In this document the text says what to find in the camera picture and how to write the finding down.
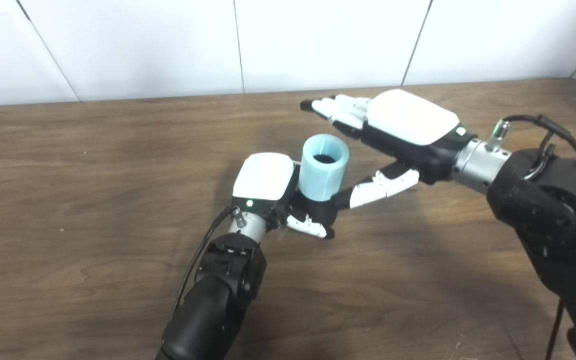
black cable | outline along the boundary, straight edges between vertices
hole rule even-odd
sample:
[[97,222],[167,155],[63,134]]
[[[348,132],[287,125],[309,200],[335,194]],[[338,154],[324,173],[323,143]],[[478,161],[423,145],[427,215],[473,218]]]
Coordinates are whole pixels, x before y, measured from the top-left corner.
[[557,314],[555,315],[555,323],[552,324],[552,331],[550,332],[550,340],[548,340],[548,348],[546,348],[546,357],[544,360],[551,360],[553,357],[553,350],[555,349],[555,342],[557,342],[557,333],[560,331],[562,325],[562,316],[564,313],[564,303],[559,299],[557,304]]
[[197,263],[197,260],[199,260],[199,256],[204,252],[206,244],[208,244],[208,240],[210,240],[210,237],[213,235],[215,229],[217,229],[219,224],[221,224],[222,221],[224,221],[224,219],[226,219],[228,215],[230,215],[235,209],[236,209],[235,206],[226,206],[221,211],[221,213],[217,215],[217,217],[212,222],[212,225],[210,225],[208,231],[206,231],[206,235],[204,235],[203,239],[201,239],[197,251],[194,252],[192,260],[190,260],[190,264],[188,264],[188,267],[185,269],[185,274],[183,274],[183,280],[181,281],[181,286],[179,286],[179,292],[176,294],[176,299],[174,299],[174,308],[172,310],[173,313],[179,307],[181,298],[184,296],[184,290],[186,289],[186,285],[188,284],[188,280],[190,279],[190,274],[193,272],[193,268],[195,268],[195,264]]
[[539,126],[540,128],[549,130],[550,132],[555,133],[558,137],[562,138],[567,143],[569,143],[570,146],[576,152],[576,139],[574,138],[574,136],[572,136],[572,134],[568,130],[566,130],[565,127],[559,125],[555,121],[547,118],[546,116],[544,116],[542,114],[540,114],[538,116],[532,116],[532,115],[526,115],[526,114],[517,114],[517,115],[506,116],[505,118],[503,118],[503,120],[508,121],[508,122],[528,121],[530,123],[533,123],[533,124]]
[[554,133],[552,131],[548,131],[546,136],[543,137],[541,144],[539,145],[539,157],[535,164],[533,164],[532,168],[528,174],[526,174],[523,179],[524,180],[531,180],[539,176],[539,174],[546,169],[546,164],[548,164],[548,160],[553,155],[555,150],[555,145],[551,144],[551,139],[553,138]]

wood grain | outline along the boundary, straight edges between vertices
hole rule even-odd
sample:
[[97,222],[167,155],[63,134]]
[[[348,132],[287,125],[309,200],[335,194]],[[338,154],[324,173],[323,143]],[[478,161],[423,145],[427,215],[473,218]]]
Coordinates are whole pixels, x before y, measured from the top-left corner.
[[[483,137],[519,113],[576,136],[576,80],[406,89]],[[0,106],[0,360],[153,358],[247,155],[298,159],[311,135],[336,134],[301,100],[382,91]],[[506,148],[541,137],[517,124]],[[346,142],[345,185],[391,161]],[[542,358],[556,297],[479,194],[420,185],[343,212],[334,228],[329,241],[267,235],[262,289],[230,360]],[[574,358],[562,336],[554,358]]]

robotic hand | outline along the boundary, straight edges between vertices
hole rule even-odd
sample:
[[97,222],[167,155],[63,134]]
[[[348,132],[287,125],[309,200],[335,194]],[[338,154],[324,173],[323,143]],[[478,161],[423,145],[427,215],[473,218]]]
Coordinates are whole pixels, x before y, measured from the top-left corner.
[[[546,358],[552,353],[563,307],[574,325],[567,339],[576,353],[576,159],[558,157],[550,144],[557,135],[576,151],[576,140],[565,128],[546,116],[514,115],[499,120],[489,141],[482,141],[454,113],[401,89],[372,99],[338,95],[306,100],[301,108],[396,158],[391,167],[399,174],[409,169],[407,173],[418,173],[428,185],[455,181],[485,195],[494,216],[516,231],[542,283],[560,298]],[[501,148],[514,121],[547,130],[539,148]],[[391,193],[384,186],[393,183],[388,170],[368,180],[382,189],[381,198]],[[348,199],[354,207],[361,205],[353,201],[358,191],[355,187],[333,198],[338,203]],[[379,198],[377,193],[374,190],[372,200]]]
[[[155,360],[221,360],[257,297],[266,269],[260,243],[287,224],[299,165],[281,153],[255,153],[241,167],[231,206],[215,219],[186,271]],[[208,242],[231,215],[228,232]],[[183,298],[196,261],[194,285]]]

